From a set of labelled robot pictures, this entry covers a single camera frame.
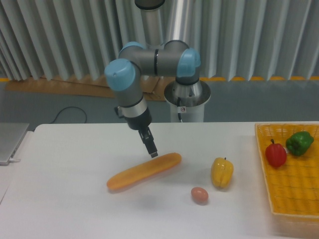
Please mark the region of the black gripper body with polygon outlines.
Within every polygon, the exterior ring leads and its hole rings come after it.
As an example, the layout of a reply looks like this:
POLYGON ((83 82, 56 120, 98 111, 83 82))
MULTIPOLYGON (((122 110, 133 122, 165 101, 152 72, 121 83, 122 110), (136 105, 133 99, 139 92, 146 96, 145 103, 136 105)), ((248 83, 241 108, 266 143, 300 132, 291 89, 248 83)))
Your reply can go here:
POLYGON ((141 115, 134 118, 125 117, 125 120, 129 128, 133 130, 141 130, 147 128, 151 124, 152 116, 149 109, 146 109, 141 115))

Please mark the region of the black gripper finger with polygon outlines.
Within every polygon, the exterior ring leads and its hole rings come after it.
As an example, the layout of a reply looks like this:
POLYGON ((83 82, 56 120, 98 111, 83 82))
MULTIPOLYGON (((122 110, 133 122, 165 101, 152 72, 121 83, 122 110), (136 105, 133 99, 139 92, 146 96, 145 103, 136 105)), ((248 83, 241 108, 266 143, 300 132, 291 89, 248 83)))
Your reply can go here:
POLYGON ((143 131, 142 130, 138 130, 138 132, 139 132, 139 135, 140 135, 140 138, 141 138, 143 144, 145 144, 145 137, 144 137, 143 131))
POLYGON ((148 127, 146 129, 142 130, 142 141, 143 141, 144 145, 146 146, 149 155, 152 158, 157 157, 158 150, 157 150, 157 147, 154 143, 153 135, 148 127))

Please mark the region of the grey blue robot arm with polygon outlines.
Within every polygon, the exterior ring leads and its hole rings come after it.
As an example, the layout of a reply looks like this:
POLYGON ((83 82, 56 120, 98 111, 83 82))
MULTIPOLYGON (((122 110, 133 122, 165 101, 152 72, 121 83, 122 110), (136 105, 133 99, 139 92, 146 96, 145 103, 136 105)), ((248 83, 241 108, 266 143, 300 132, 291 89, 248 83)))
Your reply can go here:
POLYGON ((104 73, 118 102, 117 116, 138 131, 149 155, 156 157, 158 151, 149 128, 152 117, 140 86, 141 77, 174 78, 164 90, 172 122, 202 122, 210 89, 199 79, 200 54, 189 46, 194 2, 173 1, 167 27, 161 13, 164 1, 138 0, 135 4, 142 14, 147 46, 128 42, 104 73))

